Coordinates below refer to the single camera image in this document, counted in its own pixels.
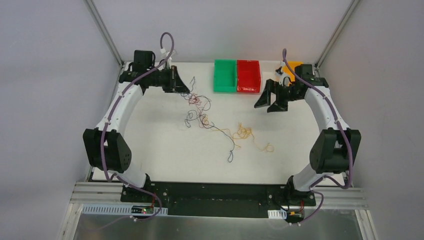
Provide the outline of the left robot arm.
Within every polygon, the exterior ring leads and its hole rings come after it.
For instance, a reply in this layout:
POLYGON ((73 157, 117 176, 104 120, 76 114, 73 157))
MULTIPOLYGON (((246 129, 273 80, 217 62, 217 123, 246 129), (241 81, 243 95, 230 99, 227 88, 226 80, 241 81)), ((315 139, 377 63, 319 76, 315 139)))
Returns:
POLYGON ((190 92, 177 67, 171 64, 175 51, 160 51, 162 59, 156 65, 152 51, 135 50, 134 61, 119 76, 116 94, 105 116, 95 128, 83 133, 89 164, 102 170, 107 179, 116 177, 135 187, 133 195, 143 203, 152 198, 153 189, 146 185, 150 177, 132 161, 132 151, 124 139, 130 116, 150 87, 160 87, 165 93, 190 92))

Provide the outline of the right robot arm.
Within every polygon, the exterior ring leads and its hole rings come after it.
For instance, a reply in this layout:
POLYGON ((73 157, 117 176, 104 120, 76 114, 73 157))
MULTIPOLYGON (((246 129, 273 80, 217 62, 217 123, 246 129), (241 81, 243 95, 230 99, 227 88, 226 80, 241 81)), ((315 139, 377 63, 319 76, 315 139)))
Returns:
POLYGON ((312 195, 312 188, 329 179, 341 188, 334 175, 350 173, 362 139, 359 130, 352 129, 339 115, 332 100, 327 80, 316 77, 310 64, 300 64, 291 72, 284 71, 283 63, 276 69, 278 81, 268 79, 255 108, 266 107, 267 112, 286 112, 289 102, 304 100, 316 120, 319 135, 309 152, 309 164, 292 175, 283 189, 284 200, 290 205, 312 195))

